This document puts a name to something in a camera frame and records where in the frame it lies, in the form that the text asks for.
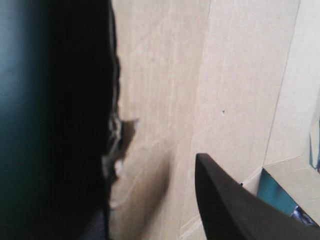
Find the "cardboard box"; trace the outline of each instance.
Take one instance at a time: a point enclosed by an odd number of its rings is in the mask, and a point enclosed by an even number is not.
[[[263,167],[303,156],[319,101],[320,2],[113,0],[113,7],[120,115],[139,125],[112,189],[111,236],[205,239],[196,153],[210,154],[253,193]]]

